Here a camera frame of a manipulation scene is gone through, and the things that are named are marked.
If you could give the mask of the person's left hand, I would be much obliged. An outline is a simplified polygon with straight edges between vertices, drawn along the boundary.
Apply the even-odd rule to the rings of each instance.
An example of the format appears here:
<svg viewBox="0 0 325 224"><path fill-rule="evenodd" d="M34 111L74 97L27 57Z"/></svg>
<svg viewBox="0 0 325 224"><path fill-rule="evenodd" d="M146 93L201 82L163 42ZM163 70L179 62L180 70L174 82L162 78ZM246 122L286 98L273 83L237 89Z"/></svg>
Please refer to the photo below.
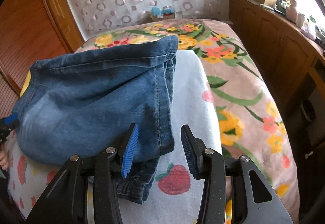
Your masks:
<svg viewBox="0 0 325 224"><path fill-rule="evenodd" d="M0 151L0 167L2 170L7 170L9 166L8 156L4 150Z"/></svg>

